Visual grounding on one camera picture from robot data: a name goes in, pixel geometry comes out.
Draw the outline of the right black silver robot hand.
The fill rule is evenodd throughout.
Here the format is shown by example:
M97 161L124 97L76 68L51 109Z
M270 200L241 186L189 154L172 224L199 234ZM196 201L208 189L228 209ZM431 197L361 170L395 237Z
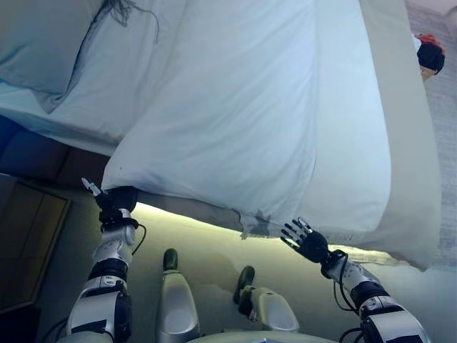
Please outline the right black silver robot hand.
M322 263L328 256L326 238L312 229L302 217L285 223L280 239L286 246L313 263Z

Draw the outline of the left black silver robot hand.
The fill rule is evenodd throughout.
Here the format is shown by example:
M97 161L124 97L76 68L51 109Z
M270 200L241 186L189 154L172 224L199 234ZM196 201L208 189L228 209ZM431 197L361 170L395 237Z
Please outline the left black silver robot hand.
M136 207L138 190L134 187L116 187L103 190L86 178L81 178L81 183L92 194L102 211L108 209L125 209L132 212Z

